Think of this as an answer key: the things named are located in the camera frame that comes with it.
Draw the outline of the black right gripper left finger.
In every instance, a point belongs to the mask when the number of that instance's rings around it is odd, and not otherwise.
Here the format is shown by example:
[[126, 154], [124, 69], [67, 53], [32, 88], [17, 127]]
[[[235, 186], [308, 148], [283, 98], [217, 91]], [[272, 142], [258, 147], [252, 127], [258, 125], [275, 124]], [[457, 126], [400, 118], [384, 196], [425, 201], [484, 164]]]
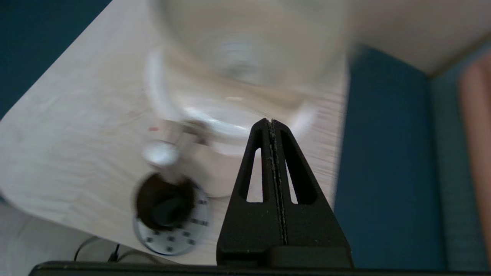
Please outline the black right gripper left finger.
[[[259, 266], [265, 252], [283, 244], [279, 218], [272, 124], [261, 119], [252, 128], [216, 244], [220, 266]], [[256, 151], [261, 151], [262, 201], [248, 202]]]

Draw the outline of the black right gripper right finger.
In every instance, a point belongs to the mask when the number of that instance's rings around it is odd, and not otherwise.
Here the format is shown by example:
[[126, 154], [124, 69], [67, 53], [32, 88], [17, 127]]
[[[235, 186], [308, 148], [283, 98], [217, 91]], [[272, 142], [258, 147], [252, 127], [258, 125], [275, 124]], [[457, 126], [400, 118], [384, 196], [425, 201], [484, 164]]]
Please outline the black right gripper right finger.
[[270, 250], [272, 266], [352, 268], [351, 248], [291, 130], [271, 122], [278, 168], [283, 243]]

